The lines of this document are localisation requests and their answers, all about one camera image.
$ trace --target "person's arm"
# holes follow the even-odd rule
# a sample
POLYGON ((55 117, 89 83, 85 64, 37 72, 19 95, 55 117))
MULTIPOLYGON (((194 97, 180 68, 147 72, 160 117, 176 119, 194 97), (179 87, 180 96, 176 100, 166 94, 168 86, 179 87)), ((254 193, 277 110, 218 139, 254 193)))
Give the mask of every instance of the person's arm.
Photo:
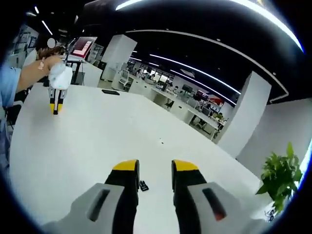
POLYGON ((49 75, 53 65, 62 62, 62 60, 58 56, 50 56, 43 61, 43 67, 41 62, 42 60, 38 60, 22 68, 16 90, 17 93, 49 75))

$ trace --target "light blue shirt sleeve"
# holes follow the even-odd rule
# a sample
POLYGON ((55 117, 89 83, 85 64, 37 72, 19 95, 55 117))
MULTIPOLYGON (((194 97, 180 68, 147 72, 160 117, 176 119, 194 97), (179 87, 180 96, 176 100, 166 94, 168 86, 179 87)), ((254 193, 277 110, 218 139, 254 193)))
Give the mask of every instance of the light blue shirt sleeve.
POLYGON ((0 68, 0 94, 3 107, 10 107, 13 105, 20 72, 20 68, 10 67, 6 63, 0 68))

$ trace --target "green plant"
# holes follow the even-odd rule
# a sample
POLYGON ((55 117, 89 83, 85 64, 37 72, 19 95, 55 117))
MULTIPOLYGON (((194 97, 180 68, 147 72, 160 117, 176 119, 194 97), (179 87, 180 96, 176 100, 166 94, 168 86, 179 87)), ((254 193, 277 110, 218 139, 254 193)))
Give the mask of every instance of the green plant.
POLYGON ((264 173, 261 175, 263 185, 256 194, 269 193, 273 199, 275 213, 280 213, 284 209, 285 199, 289 199, 293 192, 297 192, 295 182, 299 182, 302 173, 299 169, 299 159, 293 152, 293 146, 289 142, 286 156, 277 156, 272 152, 271 157, 267 157, 263 166, 264 173))

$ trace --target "black phone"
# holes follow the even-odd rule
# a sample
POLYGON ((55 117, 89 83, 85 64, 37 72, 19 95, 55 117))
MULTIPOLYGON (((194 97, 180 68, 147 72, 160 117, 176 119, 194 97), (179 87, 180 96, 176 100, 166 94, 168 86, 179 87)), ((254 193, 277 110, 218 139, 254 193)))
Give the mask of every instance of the black phone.
POLYGON ((114 91, 114 90, 106 90, 106 89, 102 89, 102 92, 105 94, 112 94, 112 95, 120 95, 120 93, 114 91))

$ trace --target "office desk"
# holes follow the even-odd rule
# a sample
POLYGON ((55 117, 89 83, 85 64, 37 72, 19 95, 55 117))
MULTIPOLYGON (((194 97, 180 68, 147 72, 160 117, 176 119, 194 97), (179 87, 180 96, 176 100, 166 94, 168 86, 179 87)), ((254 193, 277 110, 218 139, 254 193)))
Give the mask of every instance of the office desk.
POLYGON ((260 184, 225 151, 143 96, 71 85, 54 116, 47 88, 35 84, 14 128, 12 188, 41 225, 63 218, 79 195, 104 183, 117 163, 133 158, 140 160, 140 178, 150 188, 138 192, 134 233, 179 233, 172 159, 193 162, 208 182, 218 183, 243 206, 260 184))

